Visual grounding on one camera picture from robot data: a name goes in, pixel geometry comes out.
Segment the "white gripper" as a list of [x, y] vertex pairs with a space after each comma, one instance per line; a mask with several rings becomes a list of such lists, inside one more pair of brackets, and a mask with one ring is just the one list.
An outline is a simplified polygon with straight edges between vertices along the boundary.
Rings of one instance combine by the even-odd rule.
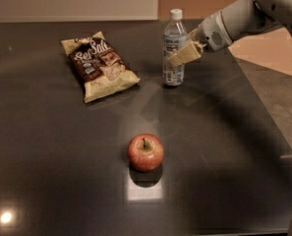
[[217, 52], [233, 43], [218, 11], [205, 18], [197, 29], [187, 34], [187, 42], [168, 57], [172, 67], [185, 65], [202, 57], [204, 51]]

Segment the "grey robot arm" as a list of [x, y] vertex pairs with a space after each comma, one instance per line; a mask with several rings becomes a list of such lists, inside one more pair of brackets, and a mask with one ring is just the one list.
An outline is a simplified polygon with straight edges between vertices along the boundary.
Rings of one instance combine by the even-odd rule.
[[292, 36], [292, 0], [237, 0], [205, 18], [185, 36], [185, 44], [168, 57], [172, 67], [217, 52], [248, 35], [285, 27]]

